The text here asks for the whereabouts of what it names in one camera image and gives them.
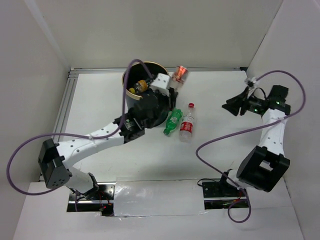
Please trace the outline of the green bottle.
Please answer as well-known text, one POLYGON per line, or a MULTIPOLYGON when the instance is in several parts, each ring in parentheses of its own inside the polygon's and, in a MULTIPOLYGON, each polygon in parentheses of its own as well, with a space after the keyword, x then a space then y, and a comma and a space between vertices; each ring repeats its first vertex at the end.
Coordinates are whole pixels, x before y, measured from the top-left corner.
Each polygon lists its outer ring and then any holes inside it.
POLYGON ((181 109, 174 108, 166 120, 165 129, 163 133, 165 136, 169 136, 178 126, 180 119, 183 116, 183 112, 181 109))

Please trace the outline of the small bottle with red cap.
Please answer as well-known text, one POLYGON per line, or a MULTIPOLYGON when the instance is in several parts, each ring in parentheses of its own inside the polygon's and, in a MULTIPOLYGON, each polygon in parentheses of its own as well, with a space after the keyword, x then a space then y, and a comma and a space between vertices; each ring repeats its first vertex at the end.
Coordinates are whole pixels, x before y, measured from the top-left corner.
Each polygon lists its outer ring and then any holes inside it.
POLYGON ((175 91, 178 91, 178 89, 180 89, 184 85, 188 75, 189 70, 186 67, 182 65, 177 65, 175 71, 171 75, 169 84, 170 87, 173 88, 175 91))

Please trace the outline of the small bottle with yellow cap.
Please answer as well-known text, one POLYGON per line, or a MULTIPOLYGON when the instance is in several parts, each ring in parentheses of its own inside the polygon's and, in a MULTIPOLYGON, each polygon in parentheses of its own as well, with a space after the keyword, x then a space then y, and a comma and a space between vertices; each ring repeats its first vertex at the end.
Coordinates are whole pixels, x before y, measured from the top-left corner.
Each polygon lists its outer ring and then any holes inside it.
POLYGON ((132 94, 139 95, 145 92, 152 82, 153 80, 139 80, 133 87, 129 88, 128 91, 132 94))

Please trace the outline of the clear bottle with red label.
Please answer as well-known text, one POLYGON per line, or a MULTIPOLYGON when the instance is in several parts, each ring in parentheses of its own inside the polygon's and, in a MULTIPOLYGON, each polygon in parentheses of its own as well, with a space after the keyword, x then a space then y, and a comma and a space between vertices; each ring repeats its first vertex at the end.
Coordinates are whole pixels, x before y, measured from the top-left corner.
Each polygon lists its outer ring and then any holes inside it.
POLYGON ((183 113, 179 129, 179 140, 183 143, 190 143, 193 137, 193 127, 195 124, 195 105, 190 102, 183 113))

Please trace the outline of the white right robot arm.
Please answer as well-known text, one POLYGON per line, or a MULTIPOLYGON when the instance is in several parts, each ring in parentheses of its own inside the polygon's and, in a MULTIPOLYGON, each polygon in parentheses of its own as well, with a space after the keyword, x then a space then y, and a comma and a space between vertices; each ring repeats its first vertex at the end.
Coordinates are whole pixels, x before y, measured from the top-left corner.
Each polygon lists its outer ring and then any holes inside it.
POLYGON ((222 105, 234 116, 246 112, 258 114, 265 126, 259 144, 241 162, 238 170, 230 170, 229 179, 219 182, 218 190, 223 196, 230 196, 236 186, 270 192, 289 168, 290 160, 285 157, 283 148, 285 117, 291 112, 290 105, 286 104, 288 91, 284 86, 273 85, 268 96, 260 99, 246 87, 222 105))

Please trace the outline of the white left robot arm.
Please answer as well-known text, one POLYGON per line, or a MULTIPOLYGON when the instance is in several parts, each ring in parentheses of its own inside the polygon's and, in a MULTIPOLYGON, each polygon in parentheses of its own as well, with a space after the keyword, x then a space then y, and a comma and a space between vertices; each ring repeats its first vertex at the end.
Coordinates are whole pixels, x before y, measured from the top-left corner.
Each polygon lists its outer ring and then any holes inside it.
POLYGON ((48 189, 66 186, 87 200, 97 197, 100 187, 90 172, 85 173, 74 165, 105 149, 129 143, 145 134, 146 129, 157 126, 161 118, 176 105, 178 92, 169 89, 168 95, 159 90, 148 92, 123 117, 81 139, 55 143, 45 140, 38 163, 48 189))

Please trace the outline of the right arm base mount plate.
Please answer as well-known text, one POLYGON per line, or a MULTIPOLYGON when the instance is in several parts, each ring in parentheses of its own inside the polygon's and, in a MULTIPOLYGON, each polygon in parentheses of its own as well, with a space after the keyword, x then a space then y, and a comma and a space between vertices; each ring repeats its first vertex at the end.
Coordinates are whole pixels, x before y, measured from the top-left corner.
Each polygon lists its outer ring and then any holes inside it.
POLYGON ((202 189, 205 210, 248 208, 246 197, 241 190, 225 180, 202 178, 197 182, 202 189))

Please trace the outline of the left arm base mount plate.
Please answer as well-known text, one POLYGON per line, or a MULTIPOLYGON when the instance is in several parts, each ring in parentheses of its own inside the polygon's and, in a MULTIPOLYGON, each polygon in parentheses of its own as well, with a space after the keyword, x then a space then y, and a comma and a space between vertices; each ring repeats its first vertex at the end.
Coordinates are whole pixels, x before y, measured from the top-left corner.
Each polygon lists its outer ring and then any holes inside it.
POLYGON ((68 213, 93 212, 104 217, 113 217, 116 182, 99 182, 98 186, 98 192, 90 198, 71 190, 66 211, 68 213))

